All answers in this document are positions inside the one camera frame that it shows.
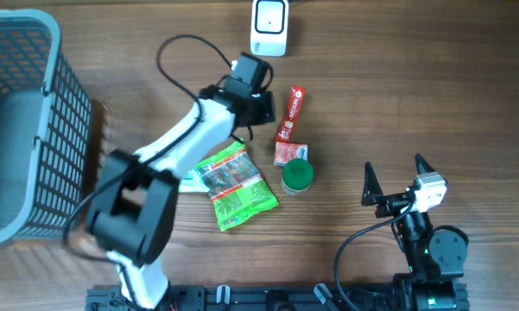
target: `wood grain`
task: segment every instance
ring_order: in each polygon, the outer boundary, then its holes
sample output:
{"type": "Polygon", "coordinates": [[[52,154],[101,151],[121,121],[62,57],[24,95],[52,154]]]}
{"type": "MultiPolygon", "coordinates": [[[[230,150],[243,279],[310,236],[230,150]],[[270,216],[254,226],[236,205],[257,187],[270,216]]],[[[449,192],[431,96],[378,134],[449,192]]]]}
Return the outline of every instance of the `wood grain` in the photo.
{"type": "MultiPolygon", "coordinates": [[[[103,108],[95,135],[103,151],[149,143],[189,110],[155,68],[165,38],[203,35],[231,59],[249,50],[247,3],[43,9],[60,22],[63,51],[103,108]]],[[[249,152],[280,206],[221,233],[205,195],[182,195],[163,255],[170,281],[332,282],[339,245],[377,222],[374,208],[359,204],[364,163],[387,193],[398,192],[421,152],[450,182],[433,223],[471,237],[472,309],[519,310],[519,3],[305,2],[292,7],[289,31],[288,55],[268,59],[271,90],[280,120],[291,85],[307,89],[293,139],[310,146],[311,192],[282,191],[272,165],[278,124],[256,127],[249,152]]],[[[162,61],[194,91],[226,72],[199,42],[177,42],[162,61]]],[[[354,242],[342,260],[345,281],[407,271],[388,228],[354,242]]],[[[112,267],[80,262],[56,243],[0,249],[0,310],[79,310],[85,289],[116,281],[112,267]]]]}

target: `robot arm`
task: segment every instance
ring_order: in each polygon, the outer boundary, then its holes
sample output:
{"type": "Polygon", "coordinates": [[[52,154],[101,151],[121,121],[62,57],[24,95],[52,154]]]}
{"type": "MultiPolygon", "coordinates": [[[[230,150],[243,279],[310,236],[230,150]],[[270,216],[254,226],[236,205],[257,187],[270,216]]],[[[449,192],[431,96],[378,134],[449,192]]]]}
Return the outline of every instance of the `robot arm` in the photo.
{"type": "Polygon", "coordinates": [[[121,150],[108,155],[98,186],[175,142],[199,117],[201,109],[200,122],[192,132],[146,168],[107,188],[94,200],[86,218],[86,231],[107,251],[108,258],[124,266],[117,267],[122,294],[129,300],[134,297],[133,302],[140,307],[156,308],[168,291],[168,279],[158,257],[173,230],[180,178],[237,127],[250,129],[252,125],[275,121],[272,93],[262,86],[268,70],[272,79],[268,63],[242,53],[231,75],[225,76],[224,86],[211,85],[201,90],[199,104],[194,103],[165,135],[133,155],[121,150]],[[123,197],[124,190],[137,188],[147,192],[142,206],[123,197]]]}
{"type": "Polygon", "coordinates": [[[427,211],[438,206],[447,190],[447,180],[420,155],[415,156],[418,175],[404,193],[384,195],[373,167],[365,163],[361,204],[377,206],[376,217],[396,219],[392,232],[407,258],[410,274],[396,274],[394,286],[401,309],[468,310],[464,275],[468,237],[451,225],[434,228],[427,211]]]}

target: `black cable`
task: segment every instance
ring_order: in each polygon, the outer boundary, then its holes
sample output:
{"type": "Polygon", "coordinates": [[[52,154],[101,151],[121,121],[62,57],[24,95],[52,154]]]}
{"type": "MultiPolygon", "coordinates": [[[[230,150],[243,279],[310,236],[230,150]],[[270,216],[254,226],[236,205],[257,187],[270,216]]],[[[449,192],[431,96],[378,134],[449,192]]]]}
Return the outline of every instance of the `black cable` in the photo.
{"type": "Polygon", "coordinates": [[[215,83],[215,86],[220,86],[221,85],[221,82],[223,82],[224,80],[226,80],[226,78],[229,78],[230,75],[229,74],[225,74],[224,76],[221,77],[221,79],[219,79],[217,81],[217,83],[215,83]]]}
{"type": "Polygon", "coordinates": [[[136,173],[137,171],[141,170],[141,169],[145,169],[150,163],[158,160],[159,158],[161,158],[162,156],[164,156],[169,150],[171,150],[171,148],[173,148],[173,146],[175,146],[176,144],[180,143],[180,141],[182,141],[184,138],[186,138],[195,128],[196,126],[198,126],[199,122],[201,122],[201,118],[203,116],[203,107],[201,106],[201,103],[199,101],[199,98],[198,96],[196,96],[194,93],[192,93],[190,90],[188,90],[187,88],[185,88],[182,84],[180,84],[178,81],[176,81],[175,79],[171,78],[171,76],[169,76],[167,74],[167,72],[165,72],[165,70],[163,69],[163,67],[161,66],[161,54],[163,53],[163,50],[165,49],[165,47],[175,41],[175,40],[178,40],[178,39],[182,39],[182,38],[190,38],[190,39],[195,39],[195,40],[198,40],[198,41],[202,41],[204,42],[206,45],[208,45],[209,47],[213,48],[220,56],[221,58],[225,61],[225,63],[228,65],[228,67],[231,67],[231,63],[226,59],[226,57],[223,55],[223,53],[217,48],[215,47],[212,43],[210,43],[208,40],[202,38],[202,37],[199,37],[197,35],[176,35],[174,37],[171,37],[169,39],[166,39],[159,47],[158,51],[157,51],[157,55],[155,57],[155,64],[157,66],[157,69],[159,70],[159,72],[163,75],[163,77],[165,77],[165,79],[167,79],[168,81],[170,81],[171,83],[173,83],[176,87],[178,87],[179,89],[181,89],[183,92],[185,92],[188,96],[190,96],[194,102],[196,103],[196,105],[198,105],[198,116],[196,117],[195,121],[192,123],[192,125],[190,125],[190,127],[188,127],[188,129],[186,131],[184,131],[180,136],[178,136],[174,141],[172,141],[168,146],[166,146],[165,148],[161,149],[159,152],[157,152],[155,155],[153,155],[152,157],[150,157],[148,160],[144,161],[144,162],[141,162],[139,163],[138,165],[136,165],[134,168],[132,169],[129,169],[125,172],[122,172],[121,174],[117,175],[116,177],[110,179],[109,181],[107,181],[105,184],[103,184],[102,186],[96,188],[94,191],[92,191],[89,195],[87,195],[80,203],[79,205],[77,206],[77,208],[75,208],[75,210],[73,211],[73,214],[71,215],[71,217],[69,217],[69,219],[67,220],[66,224],[65,224],[65,228],[64,228],[64,231],[63,231],[63,239],[62,239],[62,243],[63,243],[63,246],[64,248],[69,251],[70,253],[72,253],[74,256],[76,257],[80,257],[80,258],[83,258],[85,260],[89,260],[89,261],[95,261],[95,262],[100,262],[100,263],[114,263],[116,265],[119,266],[119,269],[121,270],[121,273],[123,274],[123,278],[125,280],[125,283],[127,285],[127,290],[129,291],[129,294],[130,294],[130,299],[132,300],[132,302],[135,304],[135,307],[136,309],[138,310],[141,310],[140,306],[138,305],[138,302],[136,301],[136,298],[135,298],[135,294],[134,294],[134,291],[132,289],[132,285],[130,283],[130,279],[128,278],[128,275],[126,273],[126,266],[121,263],[121,262],[118,262],[117,260],[113,260],[113,259],[109,259],[107,257],[97,257],[97,256],[93,256],[93,255],[90,255],[90,254],[87,254],[87,253],[84,253],[83,251],[79,251],[79,250],[76,250],[74,249],[70,244],[69,244],[69,232],[71,230],[71,226],[73,224],[73,221],[80,215],[81,211],[85,208],[87,208],[90,203],[94,200],[94,198],[96,198],[98,195],[100,195],[101,193],[103,193],[107,188],[113,186],[114,184],[124,180],[125,178],[127,178],[128,176],[136,173]]]}
{"type": "Polygon", "coordinates": [[[270,86],[270,82],[272,82],[273,78],[275,77],[275,70],[273,69],[273,67],[270,64],[267,64],[267,69],[269,69],[269,72],[270,72],[270,79],[269,79],[269,82],[267,82],[267,84],[262,88],[262,90],[261,90],[262,92],[267,91],[267,89],[270,86]]]}
{"type": "Polygon", "coordinates": [[[248,124],[248,132],[250,133],[250,140],[248,142],[251,142],[253,140],[253,130],[251,129],[251,125],[248,124]]]}
{"type": "Polygon", "coordinates": [[[407,207],[405,212],[403,212],[401,215],[397,216],[394,219],[386,220],[384,222],[381,222],[381,223],[376,224],[376,225],[372,225],[372,226],[370,226],[368,228],[364,228],[363,230],[361,230],[359,232],[356,232],[355,234],[350,236],[348,239],[346,239],[346,241],[339,247],[338,253],[336,253],[336,259],[334,260],[334,280],[336,282],[336,287],[338,287],[339,294],[342,296],[342,299],[347,303],[347,305],[349,306],[349,308],[351,310],[360,311],[353,304],[353,302],[351,302],[351,300],[347,297],[347,295],[345,294],[344,290],[342,289],[342,284],[341,284],[341,282],[339,280],[339,267],[338,267],[339,266],[339,257],[342,255],[342,252],[344,251],[344,248],[349,243],[351,243],[351,241],[353,241],[355,238],[358,238],[358,237],[364,235],[365,233],[371,232],[371,231],[376,230],[378,228],[381,228],[381,227],[383,227],[385,225],[394,224],[395,222],[397,222],[400,219],[402,219],[403,217],[405,217],[411,211],[411,209],[413,209],[413,204],[412,203],[407,207]]]}
{"type": "Polygon", "coordinates": [[[237,142],[239,142],[239,143],[241,143],[241,144],[245,144],[245,141],[244,141],[242,138],[240,138],[240,137],[238,137],[238,136],[236,136],[236,135],[234,135],[234,134],[231,134],[231,137],[232,137],[232,139],[234,139],[235,141],[237,141],[237,142]]]}

